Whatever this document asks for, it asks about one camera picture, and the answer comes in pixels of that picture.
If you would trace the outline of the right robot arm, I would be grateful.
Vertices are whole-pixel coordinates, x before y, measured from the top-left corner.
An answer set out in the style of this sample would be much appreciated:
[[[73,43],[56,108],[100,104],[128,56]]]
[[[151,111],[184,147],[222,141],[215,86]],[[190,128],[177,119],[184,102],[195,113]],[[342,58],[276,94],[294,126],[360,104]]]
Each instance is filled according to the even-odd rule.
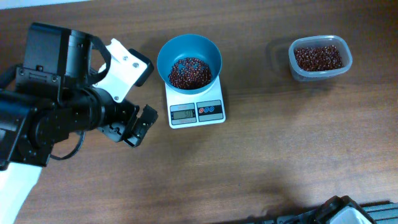
[[[309,218],[315,224],[376,224],[377,222],[354,200],[345,195],[333,196]]]

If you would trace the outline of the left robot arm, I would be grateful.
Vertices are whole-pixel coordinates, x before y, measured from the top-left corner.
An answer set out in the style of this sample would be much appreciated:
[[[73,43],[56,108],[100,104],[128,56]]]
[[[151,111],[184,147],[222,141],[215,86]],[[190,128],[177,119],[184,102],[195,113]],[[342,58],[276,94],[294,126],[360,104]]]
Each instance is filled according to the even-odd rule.
[[[114,142],[141,144],[158,114],[126,99],[154,71],[152,62],[113,39],[33,23],[24,61],[1,76],[1,222],[13,223],[53,147],[97,129]]]

